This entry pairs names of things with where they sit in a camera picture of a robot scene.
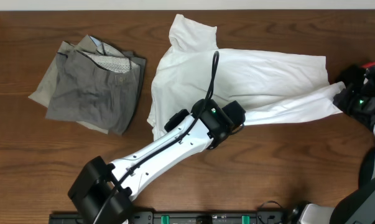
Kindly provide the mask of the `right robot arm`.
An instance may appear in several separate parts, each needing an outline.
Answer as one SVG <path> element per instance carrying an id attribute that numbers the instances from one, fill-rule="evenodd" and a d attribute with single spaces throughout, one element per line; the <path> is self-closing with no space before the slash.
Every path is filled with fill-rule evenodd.
<path id="1" fill-rule="evenodd" d="M 375 84 L 363 85 L 347 112 L 363 122 L 375 136 Z M 306 204 L 295 223 L 298 224 L 367 224 L 375 223 L 375 147 L 365 155 L 359 170 L 358 190 L 335 207 Z"/>

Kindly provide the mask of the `white t-shirt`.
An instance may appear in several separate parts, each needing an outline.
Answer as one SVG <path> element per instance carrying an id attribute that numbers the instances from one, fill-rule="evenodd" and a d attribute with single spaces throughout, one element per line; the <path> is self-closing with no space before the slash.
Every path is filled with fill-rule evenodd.
<path id="1" fill-rule="evenodd" d="M 260 50 L 219 49 L 215 27 L 175 16 L 170 48 L 161 58 L 151 85 L 148 123 L 155 139 L 166 122 L 206 95 L 225 106 L 237 101 L 245 125 L 304 123 L 338 114 L 333 97 L 345 85 L 330 84 L 324 56 Z"/>

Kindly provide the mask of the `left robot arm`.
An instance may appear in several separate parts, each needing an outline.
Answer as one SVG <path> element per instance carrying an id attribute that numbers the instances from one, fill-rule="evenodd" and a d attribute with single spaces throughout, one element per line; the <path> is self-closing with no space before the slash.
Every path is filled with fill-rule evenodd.
<path id="1" fill-rule="evenodd" d="M 124 223 L 133 201 L 156 178 L 182 160 L 214 149 L 245 122 L 245 110 L 232 101 L 220 108 L 199 100 L 165 125 L 166 134 L 141 150 L 106 163 L 97 156 L 85 164 L 68 197 L 84 223 Z"/>

